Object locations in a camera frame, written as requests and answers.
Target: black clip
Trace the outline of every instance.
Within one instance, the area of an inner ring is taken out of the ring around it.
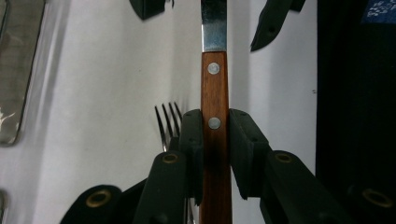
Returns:
[[[262,49],[279,34],[289,10],[300,12],[305,0],[267,0],[251,42],[251,51]]]
[[[153,16],[156,16],[165,11],[165,2],[169,0],[129,0],[132,8],[137,16],[142,20],[146,20]],[[175,1],[172,0],[172,7],[175,5]]]

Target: knife blade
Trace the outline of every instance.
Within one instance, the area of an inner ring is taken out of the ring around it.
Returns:
[[[201,112],[204,182],[200,223],[231,224],[231,168],[228,149],[227,1],[201,0]]]
[[[227,1],[201,0],[202,50],[227,50]]]

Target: fork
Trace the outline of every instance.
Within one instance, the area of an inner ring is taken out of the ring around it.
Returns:
[[[172,125],[171,125],[171,121],[170,121],[170,116],[168,116],[168,113],[166,111],[165,105],[162,104],[162,108],[163,108],[163,114],[165,116],[165,120],[166,120],[166,126],[168,127],[168,132],[169,132],[169,143],[166,141],[166,134],[165,134],[165,129],[163,128],[163,122],[161,120],[161,116],[160,113],[158,111],[157,106],[155,105],[155,114],[157,116],[157,121],[158,121],[158,126],[160,128],[160,135],[161,135],[161,141],[163,144],[163,151],[166,152],[168,150],[170,150],[171,148],[177,148],[177,147],[171,147],[173,144],[177,144],[178,141],[175,141],[175,139],[177,139],[180,136],[180,127],[178,125],[177,122],[177,117],[180,120],[180,123],[182,122],[182,117],[181,117],[181,113],[180,110],[178,109],[178,106],[176,104],[176,102],[174,102],[174,106],[177,112],[177,115],[175,113],[174,108],[172,107],[172,104],[169,103],[169,110],[171,112],[171,118],[174,121],[174,127],[175,127],[175,131],[172,129]],[[192,213],[192,208],[191,208],[191,202],[190,199],[186,200],[186,205],[187,205],[187,210],[186,210],[186,221],[185,223],[187,224],[195,224],[195,220],[194,220],[194,216]]]

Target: dark fabric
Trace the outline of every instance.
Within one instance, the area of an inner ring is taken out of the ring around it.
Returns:
[[[384,2],[318,1],[317,177],[359,223],[396,223],[396,7],[367,17]]]

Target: metal rivet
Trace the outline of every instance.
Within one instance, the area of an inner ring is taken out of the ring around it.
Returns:
[[[209,128],[210,129],[218,129],[220,127],[221,121],[218,118],[209,119]]]
[[[101,189],[91,194],[85,204],[91,208],[100,207],[108,203],[111,199],[111,193],[107,189]]]
[[[220,71],[220,65],[218,63],[210,63],[207,67],[207,71],[210,74],[215,75]]]

